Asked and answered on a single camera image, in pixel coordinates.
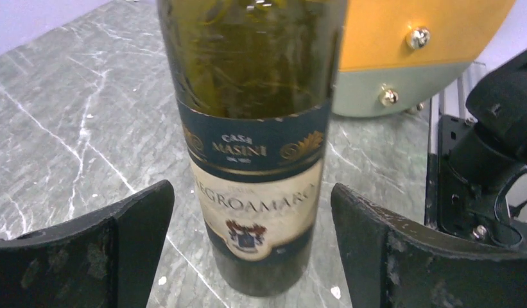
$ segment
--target bottle base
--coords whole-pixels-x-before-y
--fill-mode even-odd
[[[218,271],[227,284],[253,297],[277,296],[289,290],[304,274],[309,263],[312,244],[284,262],[254,266],[224,256],[212,246]]]

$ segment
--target marble tabletop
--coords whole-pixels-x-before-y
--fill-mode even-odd
[[[112,1],[0,56],[0,238],[167,179],[176,205],[148,307],[351,307],[331,188],[344,183],[422,222],[428,115],[334,115],[328,141],[307,273],[275,298],[232,290],[214,264],[194,194],[156,7]]]

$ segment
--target orange panel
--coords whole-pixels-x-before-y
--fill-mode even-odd
[[[350,0],[341,71],[473,61],[499,29],[514,0]],[[431,32],[413,51],[405,36]]]

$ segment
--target wine label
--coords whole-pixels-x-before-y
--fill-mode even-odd
[[[178,102],[208,235],[227,257],[273,264],[309,244],[330,105],[246,120]]]

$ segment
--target bottle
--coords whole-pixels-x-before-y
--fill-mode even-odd
[[[307,267],[344,0],[158,0],[216,265],[250,296]]]

